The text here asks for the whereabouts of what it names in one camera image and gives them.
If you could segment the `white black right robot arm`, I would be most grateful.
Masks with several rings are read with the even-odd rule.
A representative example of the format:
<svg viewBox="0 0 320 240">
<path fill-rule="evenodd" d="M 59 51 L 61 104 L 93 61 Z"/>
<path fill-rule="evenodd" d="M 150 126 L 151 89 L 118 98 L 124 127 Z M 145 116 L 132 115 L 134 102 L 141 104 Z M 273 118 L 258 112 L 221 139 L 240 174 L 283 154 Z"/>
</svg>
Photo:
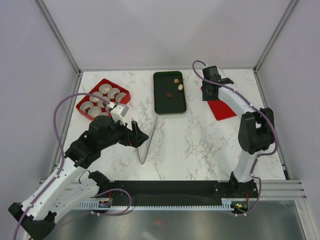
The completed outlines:
<svg viewBox="0 0 320 240">
<path fill-rule="evenodd" d="M 222 101 L 240 119 L 238 143 L 241 153 L 228 181 L 228 192 L 233 197 L 246 193 L 256 194 L 253 171 L 258 157 L 266 156 L 275 141 L 274 113 L 270 108 L 256 108 L 239 91 L 228 77 L 222 78 L 216 66 L 202 69 L 202 100 Z"/>
</svg>

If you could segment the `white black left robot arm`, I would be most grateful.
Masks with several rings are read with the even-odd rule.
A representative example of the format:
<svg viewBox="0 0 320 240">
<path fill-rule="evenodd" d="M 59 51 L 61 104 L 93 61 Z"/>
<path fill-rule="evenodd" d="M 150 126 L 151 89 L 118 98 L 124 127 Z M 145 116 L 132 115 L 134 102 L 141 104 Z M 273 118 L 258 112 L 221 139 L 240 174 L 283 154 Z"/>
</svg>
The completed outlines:
<svg viewBox="0 0 320 240">
<path fill-rule="evenodd" d="M 43 240 L 73 207 L 90 197 L 105 197 L 110 181 L 98 170 L 91 172 L 79 187 L 67 194 L 63 192 L 101 157 L 102 150 L 116 144 L 138 148 L 149 139 L 136 121 L 131 122 L 131 127 L 105 115 L 96 117 L 88 130 L 70 145 L 60 165 L 37 191 L 22 203 L 14 202 L 8 208 L 18 226 L 33 240 Z"/>
</svg>

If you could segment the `metal tongs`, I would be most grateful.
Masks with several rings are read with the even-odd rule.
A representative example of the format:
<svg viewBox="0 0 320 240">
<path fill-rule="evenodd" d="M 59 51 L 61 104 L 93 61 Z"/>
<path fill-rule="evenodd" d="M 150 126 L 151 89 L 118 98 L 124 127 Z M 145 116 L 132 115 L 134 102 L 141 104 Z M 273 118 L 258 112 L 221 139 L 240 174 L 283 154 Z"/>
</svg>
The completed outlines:
<svg viewBox="0 0 320 240">
<path fill-rule="evenodd" d="M 150 150 L 150 147 L 151 147 L 151 143 L 152 143 L 155 131 L 156 131 L 157 124 L 158 124 L 158 116 L 155 117 L 154 126 L 152 128 L 152 131 L 150 132 L 149 139 L 147 141 L 147 145 L 146 145 L 145 151 L 141 152 L 140 148 L 138 148 L 136 150 L 137 156 L 138 156 L 138 159 L 139 159 L 139 163 L 142 166 L 146 163 L 146 160 L 147 160 L 147 157 L 148 157 L 148 154 L 149 154 L 149 150 Z"/>
</svg>

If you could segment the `red box lid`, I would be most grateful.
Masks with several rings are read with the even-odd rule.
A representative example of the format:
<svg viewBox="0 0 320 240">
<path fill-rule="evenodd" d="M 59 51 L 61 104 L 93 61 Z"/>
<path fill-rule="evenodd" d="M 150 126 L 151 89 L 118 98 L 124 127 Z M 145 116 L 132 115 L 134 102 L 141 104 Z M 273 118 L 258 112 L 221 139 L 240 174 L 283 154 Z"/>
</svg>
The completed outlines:
<svg viewBox="0 0 320 240">
<path fill-rule="evenodd" d="M 236 117 L 236 113 L 225 102 L 218 98 L 218 90 L 219 88 L 212 84 L 203 85 L 201 87 L 202 100 L 207 102 L 217 121 Z"/>
</svg>

